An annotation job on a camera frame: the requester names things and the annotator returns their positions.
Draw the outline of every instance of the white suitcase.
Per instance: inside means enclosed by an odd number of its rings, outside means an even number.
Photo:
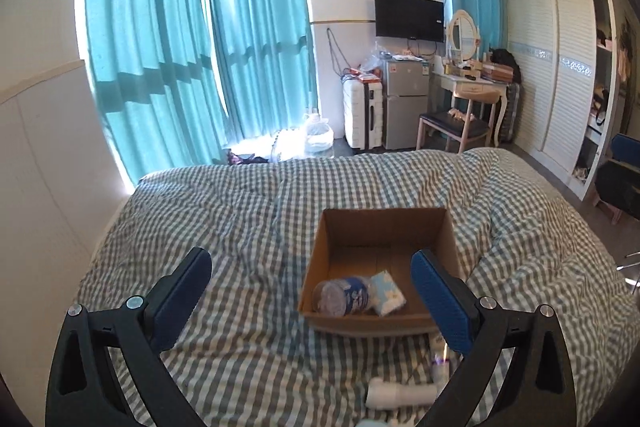
[[[382,84],[347,80],[342,88],[344,134],[352,149],[382,146]]]

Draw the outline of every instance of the sliding wardrobe door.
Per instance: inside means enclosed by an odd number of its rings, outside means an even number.
[[[571,173],[582,147],[593,98],[593,0],[558,0],[558,28],[558,80],[543,152]]]
[[[556,0],[507,0],[509,51],[522,72],[522,110],[515,142],[542,150],[556,81]]]

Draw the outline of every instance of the television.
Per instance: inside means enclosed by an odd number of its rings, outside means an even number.
[[[444,42],[444,3],[375,0],[376,36]]]

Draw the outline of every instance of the bed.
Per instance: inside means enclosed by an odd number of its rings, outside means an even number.
[[[276,165],[195,167],[145,177],[81,282],[92,311],[144,295],[191,247],[212,280],[162,359],[208,425],[350,427],[368,418],[375,376],[429,381],[425,337],[347,339],[310,330],[298,292],[324,208],[446,206],[468,286],[505,308],[558,312],[578,425],[603,402],[640,339],[640,314],[613,259],[560,194],[510,152],[419,151]],[[484,419],[510,361],[503,351],[474,413]],[[126,365],[116,372],[152,425]],[[399,413],[406,421],[423,409]]]

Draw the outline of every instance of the decorative silver strip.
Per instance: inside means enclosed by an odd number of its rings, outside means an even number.
[[[562,57],[560,55],[560,65],[565,68],[574,71],[575,73],[583,74],[584,76],[588,76],[591,78],[593,74],[593,68],[579,60],[575,60],[574,58]]]
[[[534,48],[533,46],[521,44],[520,42],[509,42],[509,49],[522,55],[529,55],[529,57],[546,60],[547,62],[551,62],[553,58],[553,53],[548,50]]]

